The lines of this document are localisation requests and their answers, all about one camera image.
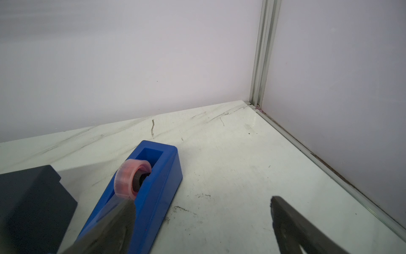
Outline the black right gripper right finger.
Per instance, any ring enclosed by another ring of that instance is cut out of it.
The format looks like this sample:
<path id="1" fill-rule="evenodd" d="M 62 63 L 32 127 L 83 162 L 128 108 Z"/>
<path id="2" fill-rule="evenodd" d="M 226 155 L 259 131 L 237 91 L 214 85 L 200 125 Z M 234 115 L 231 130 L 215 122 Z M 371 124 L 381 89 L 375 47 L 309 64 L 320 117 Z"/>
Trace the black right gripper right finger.
<path id="1" fill-rule="evenodd" d="M 273 230 L 282 254 L 346 254 L 280 196 L 270 203 Z"/>

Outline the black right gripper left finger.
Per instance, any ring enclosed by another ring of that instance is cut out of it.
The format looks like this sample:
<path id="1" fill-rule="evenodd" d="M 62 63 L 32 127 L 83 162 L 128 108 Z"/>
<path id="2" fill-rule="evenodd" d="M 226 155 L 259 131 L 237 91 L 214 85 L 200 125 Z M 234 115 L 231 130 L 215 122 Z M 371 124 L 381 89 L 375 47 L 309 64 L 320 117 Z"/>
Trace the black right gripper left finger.
<path id="1" fill-rule="evenodd" d="M 113 201 L 110 210 L 96 218 L 92 228 L 80 237 L 65 254 L 127 254 L 136 219 L 132 200 Z"/>

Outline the dark navy gift box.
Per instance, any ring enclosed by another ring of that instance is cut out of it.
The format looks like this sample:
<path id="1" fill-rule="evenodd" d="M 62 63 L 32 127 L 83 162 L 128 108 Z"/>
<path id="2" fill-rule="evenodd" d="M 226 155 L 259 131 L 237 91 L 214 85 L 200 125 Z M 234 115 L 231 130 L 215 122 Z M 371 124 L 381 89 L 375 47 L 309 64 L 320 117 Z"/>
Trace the dark navy gift box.
<path id="1" fill-rule="evenodd" d="M 77 208 L 50 165 L 1 174 L 1 253 L 55 254 Z"/>

